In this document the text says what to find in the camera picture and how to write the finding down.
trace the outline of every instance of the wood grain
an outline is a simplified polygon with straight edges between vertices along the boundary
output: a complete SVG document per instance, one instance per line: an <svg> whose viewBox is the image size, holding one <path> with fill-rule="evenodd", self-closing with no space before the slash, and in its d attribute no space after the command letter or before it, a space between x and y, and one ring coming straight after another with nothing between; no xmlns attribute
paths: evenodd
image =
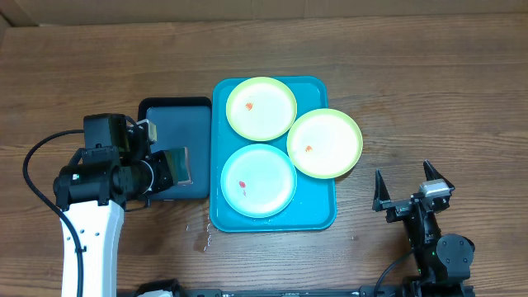
<svg viewBox="0 0 528 297"><path fill-rule="evenodd" d="M374 284L408 250L403 226L370 208L375 169L403 199L429 158L457 186L439 225L477 247L469 284L482 296L525 296L526 32L521 14L9 29L0 49L0 295L60 294L59 221L21 176L33 144L82 127L85 115L135 115L145 97L210 97L224 78L309 74L365 140L353 172L338 179L335 223L208 232L207 200L157 203L126 217L119 288L173 277L223 290ZM82 145L64 137L35 155L31 176L45 194ZM413 273L411 260L387 282Z"/></svg>

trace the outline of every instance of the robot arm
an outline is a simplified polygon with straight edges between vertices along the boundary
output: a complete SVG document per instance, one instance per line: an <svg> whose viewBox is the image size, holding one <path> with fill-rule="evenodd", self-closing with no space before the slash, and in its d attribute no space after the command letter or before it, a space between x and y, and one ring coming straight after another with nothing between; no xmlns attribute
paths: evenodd
<svg viewBox="0 0 528 297"><path fill-rule="evenodd" d="M185 148L151 153L155 126L147 120L126 124L124 115L84 118L86 148L81 148L54 181L56 205L81 242L83 296L116 296L117 247L126 204L190 179ZM73 236L62 222L64 272L62 296L75 296L78 260Z"/></svg>
<svg viewBox="0 0 528 297"><path fill-rule="evenodd" d="M399 201L391 201L380 170L376 170L372 210L386 211L387 223L403 221L420 274L403 280L402 296L474 296L463 281L470 277L475 246L457 234L442 236L435 217L449 208L455 186L429 161L423 167L427 181L410 200Z"/></svg>

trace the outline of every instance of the plate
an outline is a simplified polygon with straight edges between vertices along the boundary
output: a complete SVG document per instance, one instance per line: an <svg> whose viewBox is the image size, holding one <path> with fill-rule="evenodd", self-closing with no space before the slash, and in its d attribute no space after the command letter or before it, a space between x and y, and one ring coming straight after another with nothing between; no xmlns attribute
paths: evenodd
<svg viewBox="0 0 528 297"><path fill-rule="evenodd" d="M295 167L268 144L245 146L229 157L220 178L228 204L242 215L265 218L281 212L297 187Z"/></svg>
<svg viewBox="0 0 528 297"><path fill-rule="evenodd" d="M323 108L302 115L291 126L286 147L291 161L302 173L334 178L356 165L363 137L350 116Z"/></svg>
<svg viewBox="0 0 528 297"><path fill-rule="evenodd" d="M228 122L253 141L275 139L288 131L297 116L294 93L274 78L249 78L229 94Z"/></svg>

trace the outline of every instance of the cardboard box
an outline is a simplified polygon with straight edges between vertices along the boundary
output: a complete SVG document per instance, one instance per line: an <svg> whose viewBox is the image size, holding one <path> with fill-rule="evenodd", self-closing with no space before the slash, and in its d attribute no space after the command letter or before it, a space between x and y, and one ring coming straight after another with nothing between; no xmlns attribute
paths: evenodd
<svg viewBox="0 0 528 297"><path fill-rule="evenodd" d="M14 26L528 12L528 0L0 0Z"/></svg>
<svg viewBox="0 0 528 297"><path fill-rule="evenodd" d="M3 36L9 27L9 23L0 15L0 47L2 46Z"/></svg>

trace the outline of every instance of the blue tray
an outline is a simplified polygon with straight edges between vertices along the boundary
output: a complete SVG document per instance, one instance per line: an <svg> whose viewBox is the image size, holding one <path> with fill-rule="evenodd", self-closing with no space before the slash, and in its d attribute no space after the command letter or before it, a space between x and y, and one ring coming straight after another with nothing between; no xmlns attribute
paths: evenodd
<svg viewBox="0 0 528 297"><path fill-rule="evenodd" d="M297 171L297 191L294 199L279 214L254 219L232 209L222 194L220 176L229 156L255 142L238 135L225 115L226 102L231 91L247 78L229 78L220 82L213 91L213 119L211 128L211 188L210 218L216 228L225 232L266 232L320 230L329 227L337 216L336 183L321 180ZM310 76L278 77L295 94L297 118L308 111L328 107L327 89L323 82ZM288 133L265 142L286 153Z"/></svg>

